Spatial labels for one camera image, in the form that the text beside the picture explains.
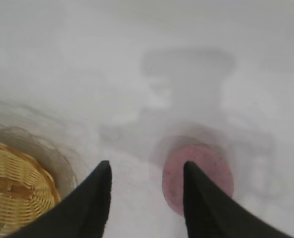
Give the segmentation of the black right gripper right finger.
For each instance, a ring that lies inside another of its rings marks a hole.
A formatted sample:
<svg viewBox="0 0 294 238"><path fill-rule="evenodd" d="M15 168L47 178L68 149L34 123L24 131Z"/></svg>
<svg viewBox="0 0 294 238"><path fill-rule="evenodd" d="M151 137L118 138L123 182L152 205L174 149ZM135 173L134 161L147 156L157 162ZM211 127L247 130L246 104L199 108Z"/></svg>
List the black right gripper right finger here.
<svg viewBox="0 0 294 238"><path fill-rule="evenodd" d="M241 207L192 161L183 166L183 211L190 238L287 238Z"/></svg>

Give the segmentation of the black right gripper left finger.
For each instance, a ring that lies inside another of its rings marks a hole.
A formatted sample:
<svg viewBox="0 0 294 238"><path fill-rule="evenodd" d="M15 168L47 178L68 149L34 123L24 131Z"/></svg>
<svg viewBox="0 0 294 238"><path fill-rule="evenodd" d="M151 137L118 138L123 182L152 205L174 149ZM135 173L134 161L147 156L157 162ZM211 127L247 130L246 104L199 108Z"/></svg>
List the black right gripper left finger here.
<svg viewBox="0 0 294 238"><path fill-rule="evenodd" d="M111 205L112 171L101 161L62 202L11 238L101 238Z"/></svg>

